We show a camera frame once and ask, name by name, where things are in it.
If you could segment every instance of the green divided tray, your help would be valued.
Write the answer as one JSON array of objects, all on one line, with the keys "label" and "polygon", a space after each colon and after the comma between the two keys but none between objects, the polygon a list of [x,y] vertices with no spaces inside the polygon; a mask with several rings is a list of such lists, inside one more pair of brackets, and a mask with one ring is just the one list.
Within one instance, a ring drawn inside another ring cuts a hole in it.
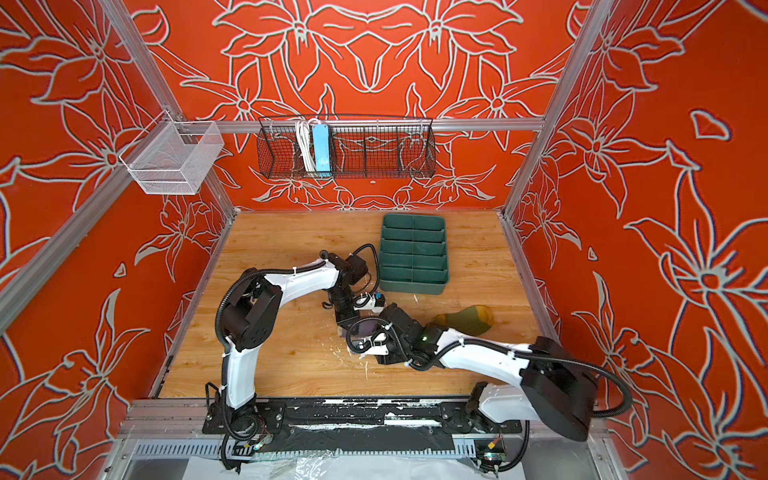
[{"label": "green divided tray", "polygon": [[386,214],[379,245],[385,292],[439,295],[449,281],[445,220],[435,215]]}]

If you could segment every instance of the blue power strip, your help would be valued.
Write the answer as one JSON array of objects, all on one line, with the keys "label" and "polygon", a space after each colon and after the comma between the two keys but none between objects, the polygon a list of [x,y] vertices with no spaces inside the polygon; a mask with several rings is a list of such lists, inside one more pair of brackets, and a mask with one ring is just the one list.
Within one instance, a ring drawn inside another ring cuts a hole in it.
[{"label": "blue power strip", "polygon": [[315,146],[315,168],[321,177],[330,177],[331,157],[328,152],[328,125],[314,125],[312,127],[312,142]]}]

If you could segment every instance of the coiled white cord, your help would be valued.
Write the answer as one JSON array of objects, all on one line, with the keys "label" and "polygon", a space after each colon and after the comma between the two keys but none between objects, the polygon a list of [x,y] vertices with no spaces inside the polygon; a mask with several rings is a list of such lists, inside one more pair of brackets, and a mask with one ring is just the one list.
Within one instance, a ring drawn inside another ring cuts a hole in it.
[{"label": "coiled white cord", "polygon": [[321,124],[322,122],[317,118],[310,118],[307,120],[296,121],[296,141],[299,143],[299,149],[301,150],[301,156],[304,159],[304,170],[308,172],[314,172],[315,159],[312,158],[312,152],[310,150],[310,124]]}]

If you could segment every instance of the white mesh basket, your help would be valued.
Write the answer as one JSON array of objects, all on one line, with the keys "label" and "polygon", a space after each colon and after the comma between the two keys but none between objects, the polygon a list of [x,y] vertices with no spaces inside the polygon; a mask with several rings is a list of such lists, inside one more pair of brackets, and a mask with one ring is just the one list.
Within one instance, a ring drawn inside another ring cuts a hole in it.
[{"label": "white mesh basket", "polygon": [[224,146],[216,122],[210,122],[196,144],[184,143],[172,122],[160,124],[150,144],[125,164],[146,194],[192,195],[208,175]]}]

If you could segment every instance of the wooden tabletop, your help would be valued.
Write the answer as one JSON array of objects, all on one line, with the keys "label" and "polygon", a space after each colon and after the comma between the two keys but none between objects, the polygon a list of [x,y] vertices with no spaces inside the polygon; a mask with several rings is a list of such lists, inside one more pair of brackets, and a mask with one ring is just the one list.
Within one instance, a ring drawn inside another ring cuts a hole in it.
[{"label": "wooden tabletop", "polygon": [[[243,270],[290,268],[314,261],[321,250],[346,257],[364,243],[379,245],[385,212],[240,214],[213,276],[165,379],[161,397],[202,397],[206,382],[220,384],[222,346],[214,316],[222,296]],[[523,286],[498,217],[492,211],[439,212],[445,218],[450,282],[442,295],[384,292],[422,324],[439,313],[472,305],[489,306],[494,326],[482,337],[507,343],[533,342],[538,335]],[[361,253],[374,270],[372,257]],[[325,292],[286,304],[272,336],[259,353],[259,396],[465,395],[488,380],[465,370],[416,372],[402,364],[379,365],[347,351],[324,310]]]}]

